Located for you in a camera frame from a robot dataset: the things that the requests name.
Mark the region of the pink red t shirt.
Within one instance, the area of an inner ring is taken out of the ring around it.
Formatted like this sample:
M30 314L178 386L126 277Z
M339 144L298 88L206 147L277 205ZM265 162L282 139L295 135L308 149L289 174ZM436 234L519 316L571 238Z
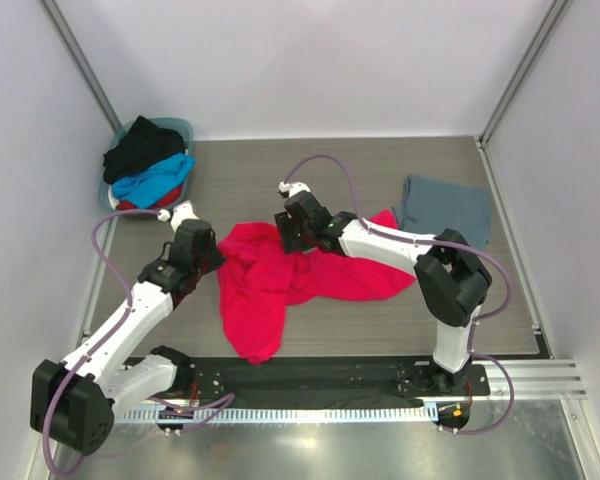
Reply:
M316 297L349 302L390 299L416 278L365 259L314 250L286 254L277 228L240 223L218 244L226 261L217 271L224 334L239 357L251 364L279 350L289 306Z

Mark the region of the grey blue t shirt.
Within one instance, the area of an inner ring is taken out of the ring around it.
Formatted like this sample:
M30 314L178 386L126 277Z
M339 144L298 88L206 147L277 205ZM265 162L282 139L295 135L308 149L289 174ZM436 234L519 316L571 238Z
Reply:
M392 210L403 231L438 235L452 229L479 250L491 239L492 201L486 189L409 175Z

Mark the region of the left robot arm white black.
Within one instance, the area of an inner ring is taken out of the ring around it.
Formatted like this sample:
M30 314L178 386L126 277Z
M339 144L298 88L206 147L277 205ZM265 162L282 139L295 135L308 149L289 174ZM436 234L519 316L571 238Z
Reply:
M89 456L115 420L138 404L158 393L180 399L191 391L190 360L172 348L159 346L123 367L140 341L224 262L207 221L186 215L171 227L173 240L126 287L122 304L101 327L62 360L44 360L34 370L30 425L44 442Z

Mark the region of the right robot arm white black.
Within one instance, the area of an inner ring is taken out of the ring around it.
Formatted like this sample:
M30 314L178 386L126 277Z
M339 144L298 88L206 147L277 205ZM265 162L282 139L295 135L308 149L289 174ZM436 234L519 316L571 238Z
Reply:
M492 283L464 238L449 229L441 236L392 232L351 212L333 215L301 182L283 182L279 193L284 210L275 221L285 252L317 249L369 260L417 279L437 329L431 363L414 384L447 396L464 388L474 323Z

